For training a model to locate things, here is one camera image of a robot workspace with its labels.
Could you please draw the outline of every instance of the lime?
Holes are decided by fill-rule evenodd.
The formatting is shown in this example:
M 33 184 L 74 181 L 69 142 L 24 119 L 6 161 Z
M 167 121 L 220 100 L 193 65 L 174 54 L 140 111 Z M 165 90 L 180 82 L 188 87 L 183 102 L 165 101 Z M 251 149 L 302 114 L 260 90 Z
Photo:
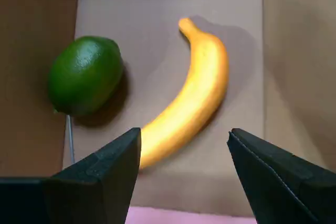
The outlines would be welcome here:
M 90 114 L 109 99 L 122 73 L 117 43 L 103 37 L 81 37 L 52 65 L 48 95 L 58 112 L 72 116 Z

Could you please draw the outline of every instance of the cardboard box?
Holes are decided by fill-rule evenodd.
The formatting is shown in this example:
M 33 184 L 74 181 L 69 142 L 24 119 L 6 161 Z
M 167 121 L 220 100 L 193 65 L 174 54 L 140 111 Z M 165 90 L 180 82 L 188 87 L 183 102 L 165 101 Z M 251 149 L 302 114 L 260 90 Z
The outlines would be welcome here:
M 228 94 L 193 143 L 139 175 L 132 205 L 251 216 L 226 147 L 232 127 L 336 168 L 332 3 L 4 0 L 0 175 L 48 176 L 61 170 L 62 158 L 63 165 L 69 165 L 67 145 L 63 148 L 65 117 L 52 113 L 46 77 L 52 60 L 74 36 L 114 39 L 127 70 L 123 88 L 103 115 L 74 121 L 75 155 L 80 160 L 129 128 L 143 126 L 172 101 L 189 64 L 188 45 L 177 21 L 192 16 L 200 28 L 226 44 Z

